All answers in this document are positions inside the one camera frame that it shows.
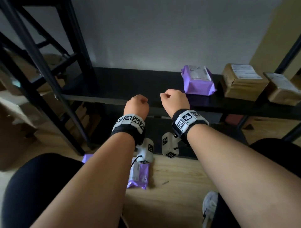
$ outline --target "forearm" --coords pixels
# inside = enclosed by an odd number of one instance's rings
[[[297,176],[207,125],[193,126],[187,139],[241,226],[283,227],[299,219]]]
[[[111,136],[62,189],[33,227],[117,227],[135,141]]]

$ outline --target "grey wall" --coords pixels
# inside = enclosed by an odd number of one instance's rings
[[[72,2],[94,66],[180,71],[196,64],[221,73],[226,63],[249,63],[281,0]],[[54,8],[26,9],[72,52]],[[22,46],[2,14],[0,31]]]

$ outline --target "fist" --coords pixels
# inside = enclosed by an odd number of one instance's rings
[[[132,99],[126,103],[123,115],[136,114],[145,120],[149,110],[150,108],[148,106],[148,99],[139,94],[132,97]]]
[[[160,97],[165,111],[171,118],[180,109],[190,109],[186,95],[179,90],[168,89],[165,93],[161,93]]]

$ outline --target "black pants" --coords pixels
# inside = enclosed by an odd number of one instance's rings
[[[280,139],[262,139],[250,147],[300,177],[295,159],[300,147]],[[54,153],[28,161],[13,175],[5,190],[3,228],[30,227],[82,166],[82,162]],[[212,227],[239,227],[220,195]]]

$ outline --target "white sneaker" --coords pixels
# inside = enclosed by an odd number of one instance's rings
[[[213,216],[215,213],[216,205],[217,205],[217,192],[208,192],[203,201],[203,228],[207,228],[207,224],[209,220],[213,220]]]

